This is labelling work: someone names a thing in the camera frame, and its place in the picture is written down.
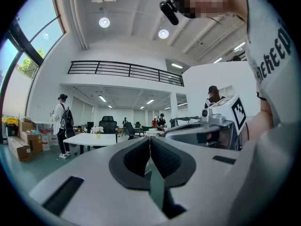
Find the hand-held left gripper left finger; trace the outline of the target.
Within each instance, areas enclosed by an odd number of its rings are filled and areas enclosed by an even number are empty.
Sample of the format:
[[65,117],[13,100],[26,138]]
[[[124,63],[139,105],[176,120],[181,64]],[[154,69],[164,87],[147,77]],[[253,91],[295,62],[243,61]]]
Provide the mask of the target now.
[[150,158],[150,139],[143,138],[116,152],[109,161],[112,176],[124,188],[149,190],[150,180],[145,178],[145,168]]

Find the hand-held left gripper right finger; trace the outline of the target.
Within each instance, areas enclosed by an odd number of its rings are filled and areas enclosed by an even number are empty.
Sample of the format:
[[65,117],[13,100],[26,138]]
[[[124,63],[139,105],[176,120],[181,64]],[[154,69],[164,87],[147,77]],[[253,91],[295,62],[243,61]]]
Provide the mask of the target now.
[[190,154],[162,137],[150,138],[150,156],[167,188],[185,185],[196,170],[196,161]]

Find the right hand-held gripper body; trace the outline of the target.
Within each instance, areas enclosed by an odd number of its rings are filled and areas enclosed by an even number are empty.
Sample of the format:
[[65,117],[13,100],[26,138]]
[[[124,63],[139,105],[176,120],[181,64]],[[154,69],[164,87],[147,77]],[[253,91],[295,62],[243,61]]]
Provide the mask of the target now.
[[198,122],[175,126],[164,137],[192,145],[240,150],[239,135],[245,124],[243,104],[234,94],[203,109]]

